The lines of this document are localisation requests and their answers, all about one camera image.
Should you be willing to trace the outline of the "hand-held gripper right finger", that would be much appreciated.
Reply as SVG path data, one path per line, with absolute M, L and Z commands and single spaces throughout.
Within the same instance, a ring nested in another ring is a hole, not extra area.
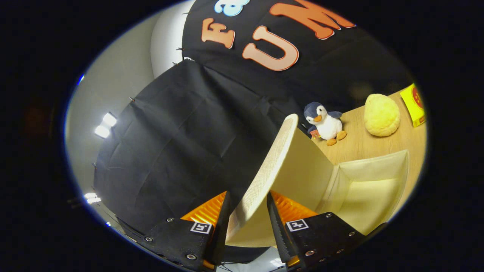
M 267 209 L 276 247 L 288 270 L 320 270 L 366 240 L 333 212 L 318 214 L 270 191 Z

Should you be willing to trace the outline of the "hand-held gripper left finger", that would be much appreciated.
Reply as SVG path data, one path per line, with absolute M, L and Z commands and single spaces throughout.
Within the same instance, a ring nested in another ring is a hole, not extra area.
M 230 218 L 230 193 L 224 191 L 180 218 L 167 218 L 138 244 L 191 272 L 214 272 L 222 263 Z

